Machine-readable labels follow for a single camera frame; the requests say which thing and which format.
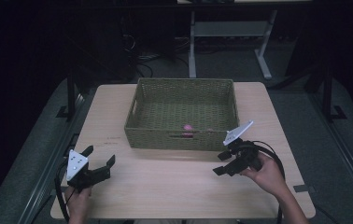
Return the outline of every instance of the person's right hand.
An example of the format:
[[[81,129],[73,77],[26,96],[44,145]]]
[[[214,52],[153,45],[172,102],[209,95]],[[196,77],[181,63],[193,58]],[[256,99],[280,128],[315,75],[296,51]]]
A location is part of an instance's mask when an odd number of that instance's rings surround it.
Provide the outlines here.
[[[285,190],[289,190],[276,162],[261,152],[258,154],[258,159],[262,165],[259,171],[249,168],[242,171],[240,175],[251,178],[259,187],[276,197],[285,193]]]

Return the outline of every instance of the wicker basket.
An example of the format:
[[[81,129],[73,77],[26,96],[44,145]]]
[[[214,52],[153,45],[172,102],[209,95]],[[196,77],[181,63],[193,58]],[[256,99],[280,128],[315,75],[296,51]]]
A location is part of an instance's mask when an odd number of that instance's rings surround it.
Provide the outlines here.
[[[238,125],[232,80],[140,78],[124,131],[131,147],[221,151]]]

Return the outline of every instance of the dark background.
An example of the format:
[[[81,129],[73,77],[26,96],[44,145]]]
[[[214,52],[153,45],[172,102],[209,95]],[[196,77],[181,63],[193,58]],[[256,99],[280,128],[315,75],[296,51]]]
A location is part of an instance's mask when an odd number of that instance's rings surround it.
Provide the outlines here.
[[[293,76],[318,61],[329,64],[353,99],[353,1],[318,2],[308,12],[303,27],[301,11],[280,10],[272,38],[287,36],[296,40],[301,33],[287,75]],[[78,74],[81,91],[98,83],[123,83],[134,77],[134,58],[127,57],[122,49],[118,15],[71,19],[59,10],[64,4],[48,0],[0,1],[0,185],[41,110],[69,72]],[[296,20],[290,19],[290,13],[294,13]],[[164,50],[161,53],[172,58],[172,49],[165,46],[172,46],[169,43],[175,35],[189,31],[183,28],[189,19],[182,17],[175,21],[171,15],[174,14],[149,17],[147,13],[145,21],[129,25],[142,37],[143,44],[157,43],[152,47]],[[149,30],[154,21],[164,28],[160,29],[160,35]],[[89,49],[93,57],[82,53],[65,37],[65,31],[80,46]],[[104,50],[113,53],[108,55]]]

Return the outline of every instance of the desk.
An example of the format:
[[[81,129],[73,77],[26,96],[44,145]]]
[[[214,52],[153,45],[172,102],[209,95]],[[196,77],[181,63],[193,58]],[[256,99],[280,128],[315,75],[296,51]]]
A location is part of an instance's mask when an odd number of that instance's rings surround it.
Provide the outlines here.
[[[139,218],[265,218],[277,216],[276,199],[249,178],[217,176],[212,169],[227,164],[218,152],[130,148],[123,127],[135,84],[98,88],[80,133],[76,151],[93,145],[91,170],[102,167],[113,154],[111,178],[94,186],[90,217]],[[303,179],[290,151],[267,90],[261,83],[234,83],[240,122],[255,123],[244,140],[261,140],[282,160],[287,184],[307,217],[315,208],[308,192],[293,186]],[[57,202],[51,216],[63,218]]]

